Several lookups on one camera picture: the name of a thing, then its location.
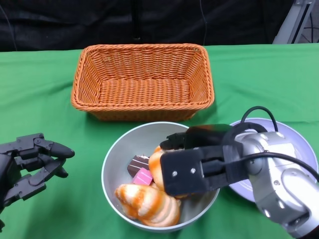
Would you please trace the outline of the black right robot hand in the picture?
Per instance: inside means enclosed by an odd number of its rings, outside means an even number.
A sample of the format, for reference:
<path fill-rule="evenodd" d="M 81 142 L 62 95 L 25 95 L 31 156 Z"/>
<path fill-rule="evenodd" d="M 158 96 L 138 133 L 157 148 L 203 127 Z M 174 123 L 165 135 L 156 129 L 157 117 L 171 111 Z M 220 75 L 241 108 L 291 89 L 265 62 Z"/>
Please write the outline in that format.
<path fill-rule="evenodd" d="M 163 150 L 192 149 L 196 147 L 220 145 L 224 135 L 232 128 L 228 124 L 197 125 L 184 132 L 166 137 L 159 146 Z"/>

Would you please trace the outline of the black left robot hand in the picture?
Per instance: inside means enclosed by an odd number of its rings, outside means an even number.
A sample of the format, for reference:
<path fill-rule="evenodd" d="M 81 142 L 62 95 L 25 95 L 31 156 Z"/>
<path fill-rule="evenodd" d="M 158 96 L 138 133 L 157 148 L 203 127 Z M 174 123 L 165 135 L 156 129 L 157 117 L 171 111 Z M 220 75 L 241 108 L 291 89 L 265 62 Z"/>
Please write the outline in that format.
<path fill-rule="evenodd" d="M 1 144 L 0 210 L 45 190 L 45 182 L 53 176 L 68 177 L 63 165 L 74 155 L 71 148 L 46 140 L 42 133 Z"/>

